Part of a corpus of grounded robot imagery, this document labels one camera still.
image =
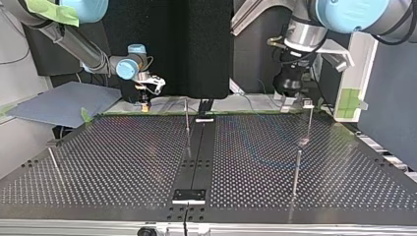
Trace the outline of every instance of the wall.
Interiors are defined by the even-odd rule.
[[[23,31],[16,19],[11,19]],[[25,56],[27,41],[1,15],[0,34],[0,64]],[[20,62],[0,65],[0,83],[0,111],[48,90],[47,80],[37,75],[30,54]],[[0,117],[0,178],[42,152],[53,138],[50,129],[49,125]]]
[[[11,19],[23,31],[16,19]],[[3,16],[0,16],[0,33],[0,64],[25,56],[27,41],[7,24]],[[18,63],[0,65],[0,79],[0,106],[48,89],[46,79],[37,75],[31,55]]]

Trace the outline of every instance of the green tape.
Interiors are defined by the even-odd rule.
[[[361,90],[357,88],[344,88],[342,90],[336,114],[337,118],[354,118],[356,109],[360,107],[360,92]]]
[[[83,117],[84,122],[89,123],[93,118],[89,115],[89,112],[85,108],[81,108],[81,116]]]
[[[73,7],[58,6],[48,0],[26,0],[28,9],[32,13],[65,25],[78,27],[80,19]]]
[[[13,105],[7,105],[4,107],[0,107],[0,118],[7,116],[7,113],[13,109],[15,106]]]

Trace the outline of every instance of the vertical metal pin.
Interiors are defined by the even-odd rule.
[[[311,132],[311,129],[312,129],[312,123],[313,123],[314,108],[311,108],[310,110],[311,111],[310,111],[310,120],[309,120],[309,130],[307,132],[307,139],[309,139],[309,140],[310,140],[310,132]]]
[[[186,124],[187,124],[187,135],[190,136],[190,120],[188,118],[188,100],[187,98],[185,98],[185,102],[184,102],[184,107],[185,107],[185,119],[186,119]]]
[[[56,162],[55,155],[53,153],[52,147],[49,147],[48,148],[48,151],[49,151],[49,154],[50,154],[50,156],[52,158],[53,165],[55,166],[55,168],[59,168],[58,163]]]
[[[298,150],[297,160],[296,160],[296,165],[295,165],[294,186],[293,186],[293,189],[292,189],[293,197],[297,196],[298,175],[300,174],[300,164],[301,164],[301,155],[302,154],[303,154],[303,151]]]

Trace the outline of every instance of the black curtain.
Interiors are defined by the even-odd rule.
[[[103,23],[112,55],[126,55],[130,44],[147,47],[150,70],[167,81],[163,94],[223,99],[232,13],[232,0],[113,0]],[[122,89],[134,96],[132,83]]]

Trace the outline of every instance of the perforated metal table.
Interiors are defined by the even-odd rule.
[[[308,117],[104,116],[0,181],[1,219],[417,226],[417,185],[342,125]],[[297,197],[295,159],[303,151]],[[172,204],[206,190],[203,206]]]

